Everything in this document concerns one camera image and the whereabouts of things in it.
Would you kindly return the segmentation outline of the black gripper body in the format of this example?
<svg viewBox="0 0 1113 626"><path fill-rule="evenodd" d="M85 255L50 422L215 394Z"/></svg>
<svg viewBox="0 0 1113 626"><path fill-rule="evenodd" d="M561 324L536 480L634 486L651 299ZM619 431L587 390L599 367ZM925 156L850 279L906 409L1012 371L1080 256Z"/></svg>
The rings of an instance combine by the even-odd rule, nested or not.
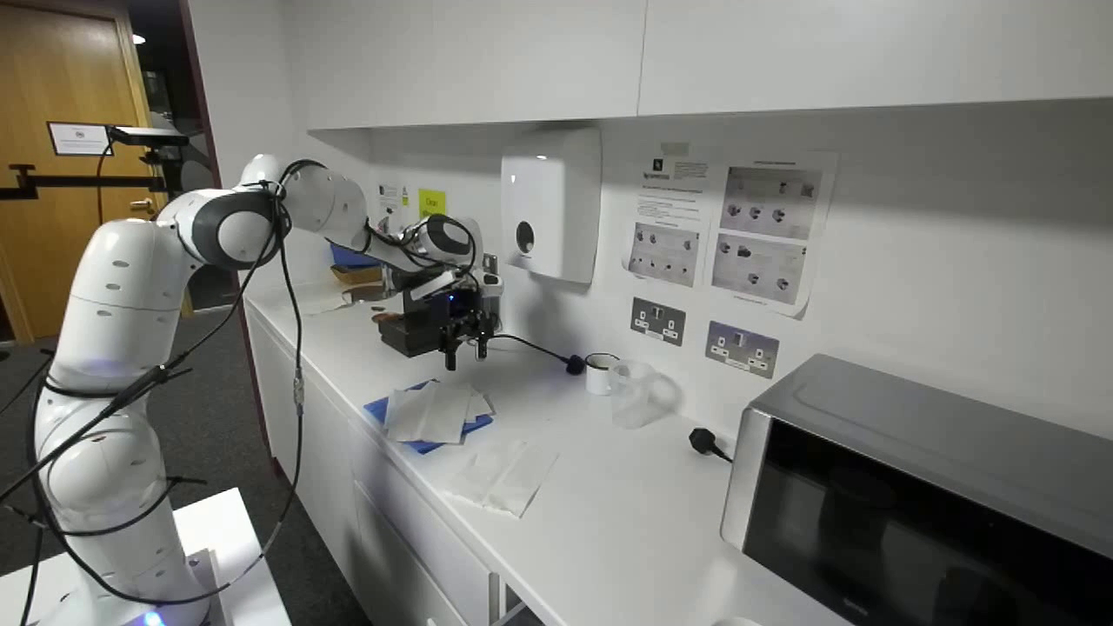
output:
<svg viewBox="0 0 1113 626"><path fill-rule="evenodd" d="M498 330L501 293L469 271L443 271L417 288L419 324L433 338L488 342Z"/></svg>

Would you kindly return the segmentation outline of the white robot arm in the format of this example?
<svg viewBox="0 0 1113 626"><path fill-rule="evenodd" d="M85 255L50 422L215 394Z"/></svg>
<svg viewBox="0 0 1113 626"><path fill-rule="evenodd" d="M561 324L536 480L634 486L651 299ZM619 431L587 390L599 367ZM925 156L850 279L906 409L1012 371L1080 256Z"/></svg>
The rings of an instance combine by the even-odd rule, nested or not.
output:
<svg viewBox="0 0 1113 626"><path fill-rule="evenodd" d="M181 366L184 288L203 266L255 271L288 234L357 250L410 284L467 281L478 228L423 217L381 228L362 188L317 163L255 156L228 188L193 188L154 219L93 228L30 422L30 480L46 528L81 571L50 626L202 626L217 589L184 552L175 476L149 425L149 394Z"/></svg>

